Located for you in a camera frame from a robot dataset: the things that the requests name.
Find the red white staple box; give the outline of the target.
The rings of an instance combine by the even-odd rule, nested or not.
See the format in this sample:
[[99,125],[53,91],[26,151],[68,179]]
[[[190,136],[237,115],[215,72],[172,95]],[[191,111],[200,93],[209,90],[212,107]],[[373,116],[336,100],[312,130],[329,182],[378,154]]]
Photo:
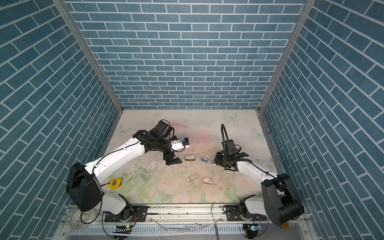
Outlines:
[[213,179],[210,178],[210,177],[203,177],[203,183],[204,184],[212,185],[213,184]]

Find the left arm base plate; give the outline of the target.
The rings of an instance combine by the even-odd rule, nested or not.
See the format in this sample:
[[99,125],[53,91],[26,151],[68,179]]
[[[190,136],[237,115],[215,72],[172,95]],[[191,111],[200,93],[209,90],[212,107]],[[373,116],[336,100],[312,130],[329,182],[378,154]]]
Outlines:
[[148,206],[139,205],[131,206],[129,209],[124,209],[123,212],[118,215],[107,212],[104,217],[104,221],[107,223],[145,222],[148,209]]

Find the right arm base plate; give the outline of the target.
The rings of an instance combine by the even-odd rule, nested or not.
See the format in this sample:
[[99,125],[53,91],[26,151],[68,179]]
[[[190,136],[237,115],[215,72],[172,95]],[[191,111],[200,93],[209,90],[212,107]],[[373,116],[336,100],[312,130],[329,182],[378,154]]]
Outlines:
[[260,214],[249,213],[244,206],[236,205],[223,205],[222,210],[229,222],[239,221],[266,221],[267,216]]

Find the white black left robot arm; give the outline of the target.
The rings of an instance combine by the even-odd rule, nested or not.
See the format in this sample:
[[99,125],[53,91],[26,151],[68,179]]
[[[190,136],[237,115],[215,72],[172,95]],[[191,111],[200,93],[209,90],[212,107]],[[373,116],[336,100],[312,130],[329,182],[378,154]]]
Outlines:
[[181,164],[182,160],[175,154],[188,148],[190,143],[188,138],[174,136],[174,131],[168,121],[160,120],[150,131],[137,131],[112,152],[84,165],[73,164],[68,174],[67,194],[81,212],[99,207],[103,212],[118,216],[121,222],[129,220],[133,214],[131,203],[123,196],[104,192],[102,182],[129,161],[150,151],[163,153],[168,166]]

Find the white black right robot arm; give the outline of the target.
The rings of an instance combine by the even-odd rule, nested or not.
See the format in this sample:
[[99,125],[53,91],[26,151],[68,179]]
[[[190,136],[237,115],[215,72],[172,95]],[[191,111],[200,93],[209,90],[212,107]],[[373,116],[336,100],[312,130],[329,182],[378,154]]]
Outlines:
[[214,162],[225,170],[239,172],[261,185],[262,199],[250,195],[240,200],[240,216],[245,220],[266,216],[274,225],[281,226],[299,218],[304,205],[292,178],[288,174],[270,172],[253,162],[233,140],[222,142],[223,150],[217,152]]

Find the light blue stapler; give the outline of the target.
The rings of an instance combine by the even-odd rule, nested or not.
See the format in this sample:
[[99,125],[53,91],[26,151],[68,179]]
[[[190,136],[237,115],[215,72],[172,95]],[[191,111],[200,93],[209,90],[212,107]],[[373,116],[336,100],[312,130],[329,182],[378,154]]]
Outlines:
[[214,161],[209,160],[209,159],[207,159],[207,158],[205,158],[205,157],[201,157],[201,161],[202,161],[203,163],[205,163],[205,164],[210,165],[210,166],[216,166],[216,165],[217,165]]

